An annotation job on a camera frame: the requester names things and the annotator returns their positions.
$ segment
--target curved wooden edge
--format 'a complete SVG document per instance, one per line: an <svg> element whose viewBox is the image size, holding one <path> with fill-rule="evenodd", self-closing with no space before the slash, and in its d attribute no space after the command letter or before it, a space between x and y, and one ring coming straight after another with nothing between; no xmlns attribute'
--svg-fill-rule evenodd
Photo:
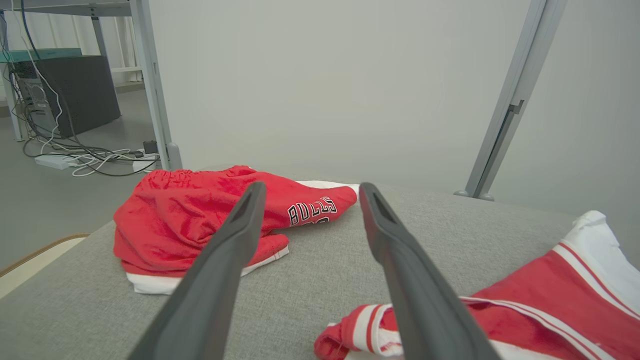
<svg viewBox="0 0 640 360"><path fill-rule="evenodd" d="M50 244L48 244L47 246L43 247L42 249L36 250L34 252L32 252L31 254L25 256L24 258L16 261L15 263L7 266L6 268L0 270L0 277L5 276L6 274L10 273L12 270L16 269L18 266L26 263L27 261L35 258L36 256L42 254L43 252L52 249L60 244L62 244L65 241L69 241L69 240L73 240L73 239L78 239L78 238L85 238L87 236L91 235L90 233L76 233L76 234L71 234L69 236L65 236L64 238L60 238Z"/></svg>

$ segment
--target white cable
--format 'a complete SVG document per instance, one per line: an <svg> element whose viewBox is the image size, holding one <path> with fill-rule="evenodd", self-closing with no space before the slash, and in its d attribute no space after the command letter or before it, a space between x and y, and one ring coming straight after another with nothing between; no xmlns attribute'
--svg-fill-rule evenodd
<svg viewBox="0 0 640 360"><path fill-rule="evenodd" d="M51 90L54 94L56 94L56 102L58 103L59 112L58 112L58 115L56 116L56 127L54 127L53 130L51 130L51 138L49 139L49 141L42 144L42 147L40 148L40 154L42 154L44 152L44 147L48 143L53 141L53 138L55 137L54 133L60 126L60 123L58 122L58 120L60 119L60 115L62 115L62 106L60 106L60 95L58 95L58 93L55 90L53 90L51 85L49 85L49 82L44 78L44 76L42 75L42 73L40 73L40 70L36 66L36 62L33 61L33 57L31 56L31 51L29 51L29 45L27 45L27 40L25 40L24 36L22 36L22 27L20 26L20 19L18 19L18 15L15 14L15 10L13 9L13 1L14 0L11 0L11 12L13 13L13 17L15 17L15 20L18 22L18 27L20 28L20 38L22 39L22 42L24 42L24 46L27 49L27 54L29 55L29 59L31 60L31 63L33 64L33 68L36 70L36 73L38 74L38 76L40 76L40 78L44 80L44 82L49 87L49 90Z"/></svg>

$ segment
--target gray floor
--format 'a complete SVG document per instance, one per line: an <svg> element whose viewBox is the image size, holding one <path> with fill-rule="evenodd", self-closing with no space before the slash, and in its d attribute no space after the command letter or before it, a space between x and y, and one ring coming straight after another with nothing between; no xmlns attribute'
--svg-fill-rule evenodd
<svg viewBox="0 0 640 360"><path fill-rule="evenodd" d="M142 148L155 138L144 90L118 94L122 118L78 137L85 145L107 149ZM12 136L10 118L0 118L0 269L63 236L92 232L111 220L141 174L72 177L71 169L36 165L22 154ZM40 146L27 148L37 154ZM101 170L124 174L130 165L105 165Z"/></svg>

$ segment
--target metal frame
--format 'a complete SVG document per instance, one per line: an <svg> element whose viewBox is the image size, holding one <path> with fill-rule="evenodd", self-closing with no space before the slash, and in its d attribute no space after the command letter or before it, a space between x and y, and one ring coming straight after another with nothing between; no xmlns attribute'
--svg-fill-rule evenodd
<svg viewBox="0 0 640 360"><path fill-rule="evenodd" d="M151 112L151 122L153 123L154 133L158 143L160 161L162 168L169 170L172 167L167 155L166 145L171 142L171 137L168 131L169 127L164 107L164 95L159 75L148 0L90 1L91 3L87 3L86 0L25 0L25 12L90 16L92 18L100 53L104 56L106 55L106 48L104 46L99 17L131 16L133 18L136 45L139 49L138 54L140 56L140 68L145 80L147 101ZM15 2L16 0L0 0L0 11L12 8L17 10L20 6L16 6ZM8 50L6 23L0 26L0 38L5 39L5 49ZM2 64L0 70L4 70L7 66L7 64ZM11 90L11 83L4 78L3 82L5 88ZM13 91L7 91L7 103L11 109L15 106L15 94ZM24 137L22 136L19 119L12 114L12 121L16 141L23 141Z"/></svg>
<svg viewBox="0 0 640 360"><path fill-rule="evenodd" d="M488 193L527 107L566 0L533 0L507 78L467 186L455 195L493 201Z"/></svg>

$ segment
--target teal box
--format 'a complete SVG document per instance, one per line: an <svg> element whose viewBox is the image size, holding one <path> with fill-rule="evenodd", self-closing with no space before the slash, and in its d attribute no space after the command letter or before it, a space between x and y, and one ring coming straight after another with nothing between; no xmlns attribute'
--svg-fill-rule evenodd
<svg viewBox="0 0 640 360"><path fill-rule="evenodd" d="M29 50L31 52L31 57L34 60L37 60L38 57L33 52L33 50ZM8 60L13 62L20 61L31 61L29 59L29 53L26 50L13 50L9 51L10 55L7 55L5 52L3 56L0 56L0 63L8 63ZM38 49L38 54L41 59L54 59L54 58L75 58L76 56L82 56L82 50L79 47L61 47L59 49Z"/></svg>

